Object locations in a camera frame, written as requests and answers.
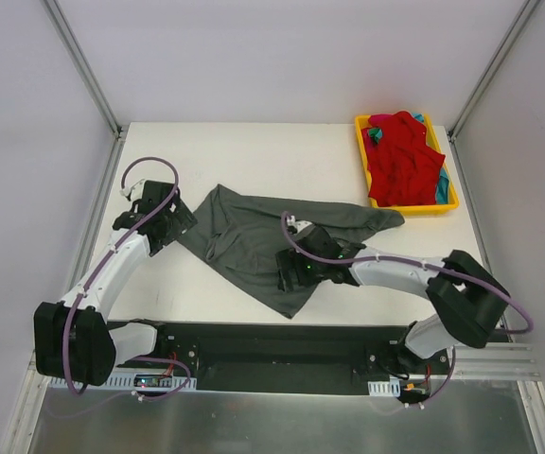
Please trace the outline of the dark grey t shirt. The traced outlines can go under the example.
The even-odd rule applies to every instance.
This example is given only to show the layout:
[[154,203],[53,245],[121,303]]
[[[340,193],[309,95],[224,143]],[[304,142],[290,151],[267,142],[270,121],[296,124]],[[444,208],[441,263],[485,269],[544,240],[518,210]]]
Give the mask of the dark grey t shirt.
[[405,222],[392,209],[246,196],[219,184],[195,210],[197,224],[180,237],[179,243],[234,286],[291,319],[316,287],[284,292],[277,286],[275,255],[290,246],[281,230],[280,218],[285,211],[324,227],[333,238],[344,242],[362,243]]

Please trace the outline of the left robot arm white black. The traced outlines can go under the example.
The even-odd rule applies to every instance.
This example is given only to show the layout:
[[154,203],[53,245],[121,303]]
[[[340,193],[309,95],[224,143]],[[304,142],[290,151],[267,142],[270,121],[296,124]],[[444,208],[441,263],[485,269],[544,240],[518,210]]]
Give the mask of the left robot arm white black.
[[170,347],[154,323],[111,328],[108,319],[137,268],[197,220],[174,183],[142,180],[123,194],[132,206],[114,220],[96,264],[57,303],[43,302],[34,312],[35,362],[41,375],[100,386],[115,366],[136,357],[150,368],[168,360]]

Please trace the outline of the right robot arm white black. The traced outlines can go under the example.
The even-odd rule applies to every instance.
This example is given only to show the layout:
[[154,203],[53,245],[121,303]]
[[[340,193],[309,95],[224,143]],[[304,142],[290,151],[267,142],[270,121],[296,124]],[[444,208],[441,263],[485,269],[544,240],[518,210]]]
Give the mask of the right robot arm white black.
[[278,286],[285,292],[323,281],[389,288],[431,302],[432,316],[411,323],[401,338],[377,354],[385,373],[405,377],[457,344],[483,349],[507,307],[503,288],[464,251],[447,257],[391,255],[332,237],[323,227],[290,229],[293,248],[276,253]]

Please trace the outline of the magenta t shirt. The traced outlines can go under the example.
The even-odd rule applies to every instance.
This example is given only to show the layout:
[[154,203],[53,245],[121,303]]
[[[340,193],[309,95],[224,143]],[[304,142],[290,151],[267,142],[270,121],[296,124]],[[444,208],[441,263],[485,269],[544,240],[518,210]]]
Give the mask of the magenta t shirt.
[[373,114],[369,116],[368,123],[372,128],[379,128],[386,119],[391,117],[392,115],[388,113]]

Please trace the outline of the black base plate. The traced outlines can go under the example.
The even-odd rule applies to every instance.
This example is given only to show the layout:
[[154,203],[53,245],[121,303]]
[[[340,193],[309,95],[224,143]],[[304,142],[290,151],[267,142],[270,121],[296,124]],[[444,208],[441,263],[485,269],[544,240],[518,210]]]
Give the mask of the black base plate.
[[325,326],[237,323],[148,323],[156,330],[146,361],[127,366],[158,369],[157,358],[185,364],[200,391],[363,395],[367,384],[391,377],[419,380],[445,375],[448,354],[396,358],[403,326]]

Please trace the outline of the front aluminium rail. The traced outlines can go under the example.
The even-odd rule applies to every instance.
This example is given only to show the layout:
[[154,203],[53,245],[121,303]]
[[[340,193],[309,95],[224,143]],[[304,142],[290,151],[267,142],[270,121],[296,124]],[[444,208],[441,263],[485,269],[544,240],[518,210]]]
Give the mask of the front aluminium rail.
[[484,350],[457,346],[429,359],[394,357],[390,342],[256,340],[182,342],[164,354],[119,363],[121,369],[156,374],[173,367],[177,376],[197,379],[200,388],[247,389],[302,380],[364,383],[395,377],[423,381],[448,375],[465,379],[518,380],[539,376],[531,349],[523,344],[490,343]]

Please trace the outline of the left aluminium frame post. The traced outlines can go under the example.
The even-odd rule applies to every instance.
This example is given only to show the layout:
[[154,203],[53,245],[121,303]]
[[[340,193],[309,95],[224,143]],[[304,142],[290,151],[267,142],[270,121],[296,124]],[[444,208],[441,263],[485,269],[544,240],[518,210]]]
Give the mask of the left aluminium frame post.
[[41,0],[40,4],[59,35],[62,45],[68,53],[90,98],[94,101],[100,116],[112,134],[115,137],[120,136],[123,132],[123,127],[114,114],[111,104],[106,98],[60,3],[56,0]]

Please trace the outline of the aluminium frame post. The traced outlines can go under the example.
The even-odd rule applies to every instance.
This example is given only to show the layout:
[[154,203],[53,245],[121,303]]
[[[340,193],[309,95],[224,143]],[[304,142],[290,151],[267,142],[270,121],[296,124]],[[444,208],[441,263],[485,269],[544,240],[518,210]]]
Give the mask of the aluminium frame post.
[[90,98],[94,101],[100,116],[112,134],[115,137],[120,136],[123,132],[123,127],[114,114],[111,104],[106,98],[60,3],[56,0],[41,0],[40,4],[59,35],[62,45],[68,53]]
[[450,143],[454,143],[464,129],[466,122],[482,101],[483,96],[486,94],[496,75],[500,72],[503,64],[514,50],[520,36],[543,3],[543,0],[526,0],[522,2],[515,18],[507,28],[498,47],[492,54],[490,61],[484,68],[472,92],[468,96],[464,107],[458,113],[452,126],[448,129],[448,140]]

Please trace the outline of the right aluminium frame post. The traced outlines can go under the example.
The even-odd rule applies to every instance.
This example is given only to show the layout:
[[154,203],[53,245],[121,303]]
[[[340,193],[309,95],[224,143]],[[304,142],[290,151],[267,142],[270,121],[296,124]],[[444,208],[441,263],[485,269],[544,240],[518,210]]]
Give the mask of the right aluminium frame post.
[[507,28],[498,47],[492,54],[490,61],[484,68],[472,92],[468,96],[464,107],[458,113],[452,126],[448,129],[448,140],[450,143],[454,143],[464,129],[466,122],[482,101],[483,96],[486,94],[496,75],[500,72],[503,64],[514,50],[520,36],[543,3],[543,0],[526,0],[522,2],[515,18]]

